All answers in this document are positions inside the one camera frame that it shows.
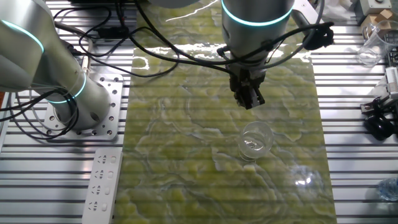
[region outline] black device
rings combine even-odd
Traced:
[[[390,44],[397,44],[398,45],[398,30],[397,31],[390,31],[384,37],[384,40]],[[398,47],[391,50],[391,52],[386,56],[386,62],[388,63],[389,67],[398,67]]]
[[[398,45],[398,31],[389,32],[384,36],[384,40]],[[388,68],[398,68],[398,47],[386,55],[386,63]],[[398,134],[398,103],[390,96],[378,97],[371,103],[361,105],[361,111],[368,116],[364,121],[364,127],[377,140],[383,141],[393,134]],[[384,116],[387,113],[392,113],[392,122]]]

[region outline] plastic bottle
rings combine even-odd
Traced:
[[[398,177],[390,178],[380,182],[377,188],[379,195],[382,199],[388,201],[398,200]]]

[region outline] black connector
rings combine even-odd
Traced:
[[[80,51],[76,50],[75,47],[74,47],[72,44],[70,44],[69,42],[67,42],[67,41],[61,40],[61,43],[63,44],[63,46],[64,46],[67,50],[69,50],[69,52],[70,52],[73,56],[83,56],[83,55],[86,55],[86,53],[83,53],[83,52],[80,52]]]
[[[111,27],[95,29],[102,39],[123,39],[129,37],[129,29],[127,27]]]

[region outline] mounting plate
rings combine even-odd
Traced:
[[[106,118],[94,128],[84,131],[72,130],[64,136],[52,139],[49,142],[71,142],[71,141],[113,141],[118,136],[119,115],[121,110],[123,77],[121,75],[92,75],[91,79],[103,85],[111,97],[109,113]],[[62,129],[65,127],[57,119],[54,107],[49,104],[45,114],[44,124],[52,129]],[[58,134],[59,131],[51,131],[43,128],[44,133],[51,132],[51,135]]]

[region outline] glass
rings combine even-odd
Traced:
[[[386,42],[385,38],[391,39],[391,43]],[[358,51],[359,59],[365,65],[375,65],[398,46],[396,43],[398,43],[398,22],[381,21],[372,27],[372,35]]]
[[[248,124],[241,133],[239,155],[245,161],[255,161],[264,156],[274,143],[274,133],[264,122]]]

